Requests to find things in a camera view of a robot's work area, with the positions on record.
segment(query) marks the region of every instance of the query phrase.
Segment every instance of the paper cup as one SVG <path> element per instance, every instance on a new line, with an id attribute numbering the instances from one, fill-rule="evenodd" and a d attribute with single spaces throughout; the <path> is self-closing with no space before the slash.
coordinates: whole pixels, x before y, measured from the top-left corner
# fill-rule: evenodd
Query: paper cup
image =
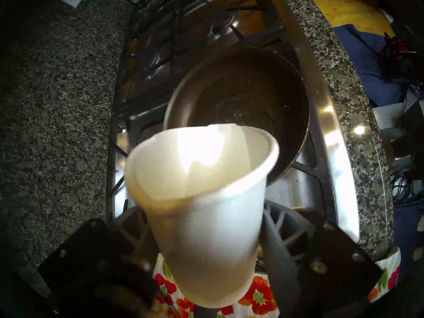
<path id="1" fill-rule="evenodd" d="M 268 132 L 224 124 L 166 130 L 128 156 L 127 188 L 193 303 L 225 307 L 250 287 L 278 154 Z"/>

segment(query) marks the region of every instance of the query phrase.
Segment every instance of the gas stove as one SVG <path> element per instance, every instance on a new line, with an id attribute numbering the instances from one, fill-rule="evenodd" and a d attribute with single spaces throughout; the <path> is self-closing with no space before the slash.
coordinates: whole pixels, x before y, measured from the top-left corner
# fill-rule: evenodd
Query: gas stove
<path id="1" fill-rule="evenodd" d="M 307 142 L 266 199 L 315 225 L 337 224 L 359 240 L 353 175 L 322 71 L 284 0 L 141 0 L 131 17 L 115 88 L 109 136 L 106 221 L 135 206 L 124 180 L 126 157 L 160 132 L 172 93 L 207 55 L 256 46 L 287 58 L 310 95 Z"/>

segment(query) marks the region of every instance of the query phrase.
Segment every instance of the pan rim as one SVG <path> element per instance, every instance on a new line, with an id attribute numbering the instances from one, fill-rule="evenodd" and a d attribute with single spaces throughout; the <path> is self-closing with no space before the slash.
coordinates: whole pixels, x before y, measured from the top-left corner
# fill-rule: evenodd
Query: pan rim
<path id="1" fill-rule="evenodd" d="M 197 73 L 199 73 L 202 69 L 206 68 L 207 66 L 213 64 L 214 62 L 217 62 L 219 60 L 221 60 L 222 58 L 225 58 L 226 56 L 229 55 L 234 55 L 234 54 L 241 54 L 243 52 L 253 52 L 253 53 L 258 53 L 258 54 L 267 54 L 267 55 L 274 55 L 275 60 L 277 63 L 279 64 L 289 64 L 291 66 L 291 68 L 293 69 L 293 72 L 296 73 L 297 77 L 299 77 L 299 79 L 301 80 L 303 86 L 304 86 L 304 90 L 306 93 L 306 97 L 307 97 L 307 101 L 308 101 L 308 116 L 307 116 L 307 125 L 306 125 L 306 129 L 304 132 L 304 136 L 303 136 L 303 140 L 302 143 L 300 145 L 300 147 L 298 148 L 297 154 L 294 156 L 294 158 L 292 159 L 292 161 L 286 166 L 286 168 L 280 172 L 278 174 L 277 177 L 274 177 L 273 180 L 271 180 L 270 182 L 268 182 L 267 179 L 267 186 L 272 185 L 274 182 L 276 182 L 277 180 L 279 180 L 288 170 L 289 168 L 294 164 L 294 162 L 296 161 L 296 159 L 299 157 L 300 152 L 302 151 L 306 140 L 308 138 L 309 135 L 309 130 L 310 130 L 310 119 L 311 119 L 311 101 L 310 101 L 310 96 L 308 93 L 308 90 L 306 88 L 305 82 L 300 74 L 300 72 L 296 69 L 296 67 L 294 67 L 294 65 L 285 57 L 277 54 L 276 52 L 273 52 L 271 50 L 267 50 L 264 48 L 259 48 L 259 47 L 255 47 L 255 46 L 246 46 L 246 47 L 231 47 L 227 50 L 225 50 L 224 52 L 217 54 L 217 55 L 210 55 L 208 57 L 206 57 L 205 59 L 203 59 L 199 64 L 197 64 L 196 66 L 194 66 L 184 77 L 183 79 L 180 81 L 180 83 L 178 84 L 178 86 L 175 88 L 171 99 L 169 100 L 168 106 L 166 108 L 166 112 L 165 112 L 165 118 L 164 118 L 164 122 L 163 122 L 163 130 L 168 130 L 169 129 L 169 119 L 171 116 L 171 112 L 172 112 L 172 107 L 175 104 L 175 102 L 177 101 L 178 97 L 179 97 L 179 93 L 182 91 L 182 89 L 186 86 L 186 84 L 194 77 L 196 76 Z"/>

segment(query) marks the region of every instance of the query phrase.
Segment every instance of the red flower pattern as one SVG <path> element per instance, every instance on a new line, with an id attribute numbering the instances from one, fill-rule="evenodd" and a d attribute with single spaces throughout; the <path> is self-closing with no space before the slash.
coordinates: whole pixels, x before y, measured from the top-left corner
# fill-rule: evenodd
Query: red flower pattern
<path id="1" fill-rule="evenodd" d="M 231 315 L 232 313 L 234 313 L 234 309 L 232 305 L 229 305 L 227 307 L 224 308 L 218 308 L 218 312 L 221 312 L 224 316 L 226 315 Z"/>
<path id="2" fill-rule="evenodd" d="M 165 302 L 167 305 L 172 305 L 174 301 L 171 298 L 171 294 L 177 291 L 175 284 L 165 280 L 159 273 L 155 276 L 155 282 L 159 290 L 155 297 L 161 304 Z"/>
<path id="3" fill-rule="evenodd" d="M 396 286 L 396 280 L 397 277 L 399 275 L 399 268 L 400 265 L 396 268 L 396 270 L 392 273 L 392 275 L 390 276 L 389 280 L 387 281 L 387 288 L 389 289 L 389 291 Z"/>
<path id="4" fill-rule="evenodd" d="M 178 313 L 181 318 L 193 318 L 194 317 L 194 304 L 187 298 L 177 299 Z"/>
<path id="5" fill-rule="evenodd" d="M 178 314 L 172 308 L 166 309 L 166 316 L 168 318 L 179 318 Z"/>
<path id="6" fill-rule="evenodd" d="M 249 290 L 238 303 L 245 306 L 252 305 L 254 314 L 261 316 L 277 308 L 268 281 L 260 276 L 253 278 Z"/>

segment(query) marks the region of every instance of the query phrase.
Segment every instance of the frying pan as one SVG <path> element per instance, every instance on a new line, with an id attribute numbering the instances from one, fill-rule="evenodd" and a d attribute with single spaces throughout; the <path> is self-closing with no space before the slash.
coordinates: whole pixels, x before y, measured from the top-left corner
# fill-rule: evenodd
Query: frying pan
<path id="1" fill-rule="evenodd" d="M 189 71 L 168 104 L 163 129 L 236 123 L 268 131 L 280 146 L 270 185 L 295 162 L 309 119 L 309 96 L 295 67 L 273 51 L 243 47 Z"/>

